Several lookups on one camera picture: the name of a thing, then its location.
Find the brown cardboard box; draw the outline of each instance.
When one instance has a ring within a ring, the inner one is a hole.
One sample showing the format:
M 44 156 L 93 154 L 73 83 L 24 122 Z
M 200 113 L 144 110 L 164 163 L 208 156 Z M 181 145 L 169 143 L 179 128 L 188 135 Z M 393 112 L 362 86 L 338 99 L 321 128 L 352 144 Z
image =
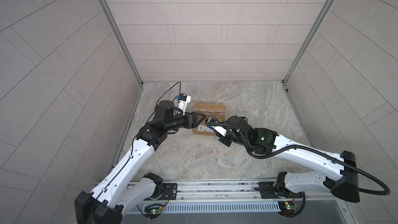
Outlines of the brown cardboard box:
M 197 135 L 216 136 L 213 130 L 206 126 L 205 121 L 210 117 L 215 117 L 220 121 L 225 121 L 225 106 L 196 103 L 193 106 L 193 111 L 205 114 L 206 118 L 199 124 L 198 127 L 192 129 L 192 132 Z

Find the corrugated black cable conduit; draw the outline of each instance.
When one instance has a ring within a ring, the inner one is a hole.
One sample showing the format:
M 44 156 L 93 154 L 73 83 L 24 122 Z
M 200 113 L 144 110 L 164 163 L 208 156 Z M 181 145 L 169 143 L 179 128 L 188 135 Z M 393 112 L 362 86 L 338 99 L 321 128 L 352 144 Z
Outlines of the corrugated black cable conduit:
M 325 157 L 325 158 L 331 160 L 333 163 L 338 163 L 338 164 L 340 164 L 340 165 L 342 165 L 344 167 L 352 169 L 353 171 L 355 171 L 355 172 L 357 172 L 357 173 L 359 173 L 361 175 L 364 175 L 365 177 L 367 177 L 367 178 L 371 179 L 372 181 L 376 182 L 377 184 L 379 184 L 383 188 L 383 191 L 359 188 L 360 192 L 367 193 L 367 194 L 372 194 L 372 195 L 389 195 L 390 192 L 391 192 L 390 188 L 384 182 L 382 182 L 378 178 L 374 177 L 373 175 L 371 175 L 371 174 L 369 174 L 369 173 L 367 173 L 367 172 L 365 172 L 365 171 L 363 171 L 361 169 L 358 169 L 357 167 L 352 166 L 351 164 L 347 164 L 347 163 L 345 163 L 343 161 L 340 161 L 339 159 L 336 159 L 335 157 L 329 156 L 329 155 L 327 155 L 327 154 L 325 154 L 323 152 L 320 152 L 320 151 L 318 151 L 316 149 L 313 149 L 311 147 L 306 147 L 306 146 L 301 146 L 301 145 L 296 145 L 295 144 L 295 145 L 286 146 L 286 147 L 284 147 L 282 149 L 279 149 L 279 150 L 277 150 L 275 152 L 271 152 L 270 154 L 259 156 L 259 155 L 256 155 L 256 154 L 252 153 L 252 150 L 250 149 L 250 147 L 251 147 L 250 141 L 247 139 L 247 137 L 245 135 L 243 135 L 242 131 L 239 131 L 238 127 L 236 127 L 236 126 L 234 126 L 232 124 L 227 124 L 227 123 L 206 123 L 206 125 L 207 126 L 211 126 L 211 127 L 228 127 L 228 128 L 235 129 L 239 133 L 240 138 L 243 140 L 243 143 L 244 143 L 244 146 L 246 148 L 247 153 L 250 156 L 254 157 L 254 158 L 265 159 L 265 158 L 273 157 L 275 155 L 278 155 L 278 154 L 280 154 L 282 152 L 285 152 L 287 150 L 290 150 L 290 149 L 302 149 L 302 150 L 306 150 L 306 151 L 309 151 L 309 152 L 313 152 L 313 153 L 315 153 L 317 155 L 320 155 L 322 157 Z

